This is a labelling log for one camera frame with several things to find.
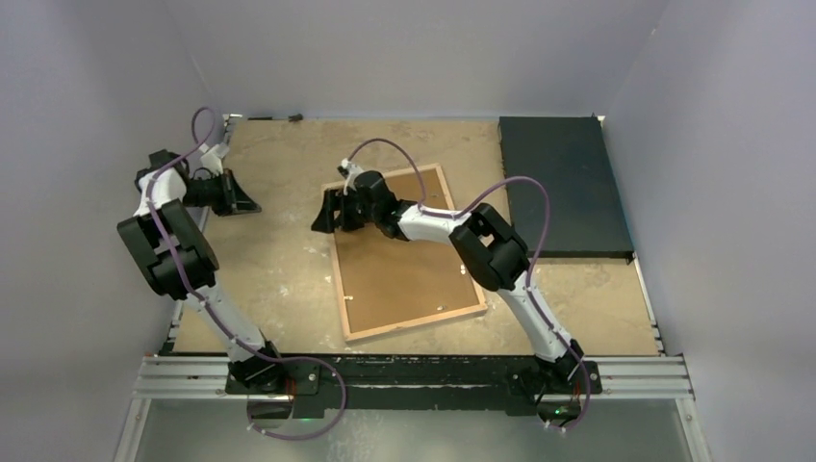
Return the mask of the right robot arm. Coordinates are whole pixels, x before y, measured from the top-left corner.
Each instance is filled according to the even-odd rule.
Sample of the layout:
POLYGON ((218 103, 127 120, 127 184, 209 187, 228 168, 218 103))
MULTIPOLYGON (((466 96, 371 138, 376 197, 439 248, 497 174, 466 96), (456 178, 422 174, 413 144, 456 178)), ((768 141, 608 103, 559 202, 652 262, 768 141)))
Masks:
POLYGON ((324 191, 313 231, 350 232, 372 224, 390 239, 451 245, 472 279, 510 308, 533 347, 548 389, 562 392, 578 376, 590 380, 583 350, 533 279, 540 253, 530 252, 514 226, 482 196, 461 211, 430 208, 397 197, 376 170, 351 166, 340 171, 345 182, 324 191))

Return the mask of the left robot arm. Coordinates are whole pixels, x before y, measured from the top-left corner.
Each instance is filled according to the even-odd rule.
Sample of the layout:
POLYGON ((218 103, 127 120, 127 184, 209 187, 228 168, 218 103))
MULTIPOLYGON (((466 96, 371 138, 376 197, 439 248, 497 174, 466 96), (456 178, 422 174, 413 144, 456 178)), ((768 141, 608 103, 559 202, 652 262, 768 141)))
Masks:
POLYGON ((265 394, 278 392, 287 368, 274 344, 223 291, 217 257, 189 213, 207 208, 229 217, 259 213, 261 206, 230 169, 194 178, 188 162, 165 149, 150 154, 149 162, 135 180, 139 208, 116 227, 120 239, 154 293, 187 302, 216 332, 238 383, 265 394))

